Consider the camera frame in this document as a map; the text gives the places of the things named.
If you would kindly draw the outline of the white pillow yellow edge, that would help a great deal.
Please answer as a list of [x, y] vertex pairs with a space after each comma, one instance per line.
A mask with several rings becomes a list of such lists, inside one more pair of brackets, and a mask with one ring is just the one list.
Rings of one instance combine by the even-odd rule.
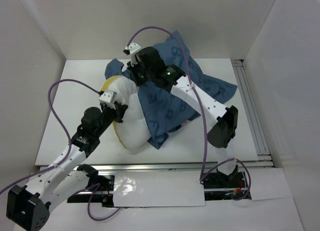
[[123, 123], [113, 123], [119, 142], [130, 151], [140, 148], [151, 138], [151, 134], [138, 97], [139, 88], [129, 78], [115, 75], [104, 82], [101, 92], [105, 90], [117, 93], [115, 102], [128, 105], [122, 119]]

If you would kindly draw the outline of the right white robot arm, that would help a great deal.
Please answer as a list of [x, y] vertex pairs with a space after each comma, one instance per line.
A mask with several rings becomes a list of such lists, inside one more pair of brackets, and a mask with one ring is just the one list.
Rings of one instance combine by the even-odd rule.
[[204, 128], [210, 127], [204, 132], [204, 144], [215, 147], [221, 158], [216, 167], [218, 181], [223, 187], [230, 187], [239, 170], [234, 153], [228, 150], [229, 142], [236, 135], [238, 109], [233, 105], [227, 107], [212, 98], [177, 65], [166, 65], [152, 46], [141, 48], [133, 43], [126, 46], [123, 52], [130, 57], [127, 69], [136, 86], [152, 82], [201, 114]]

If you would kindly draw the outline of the blue cartoon print pillowcase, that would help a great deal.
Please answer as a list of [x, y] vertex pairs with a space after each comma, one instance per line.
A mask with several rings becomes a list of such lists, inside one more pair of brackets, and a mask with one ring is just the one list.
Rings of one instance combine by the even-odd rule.
[[128, 105], [123, 123], [114, 123], [119, 142], [129, 150], [150, 143], [159, 149], [169, 133], [203, 117], [205, 144], [226, 148], [236, 134], [238, 109], [226, 102], [237, 86], [205, 75], [174, 32], [165, 42], [125, 48], [128, 64], [117, 59], [105, 69], [103, 89]]

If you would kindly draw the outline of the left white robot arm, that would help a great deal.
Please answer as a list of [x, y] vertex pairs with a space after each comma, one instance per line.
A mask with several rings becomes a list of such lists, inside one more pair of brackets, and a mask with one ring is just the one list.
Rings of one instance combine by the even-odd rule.
[[81, 190], [110, 189], [111, 179], [84, 161], [100, 144], [101, 135], [113, 123], [122, 123], [126, 104], [85, 110], [70, 144], [48, 167], [41, 170], [24, 186], [13, 185], [8, 191], [6, 217], [26, 231], [39, 231], [51, 212], [62, 202]]

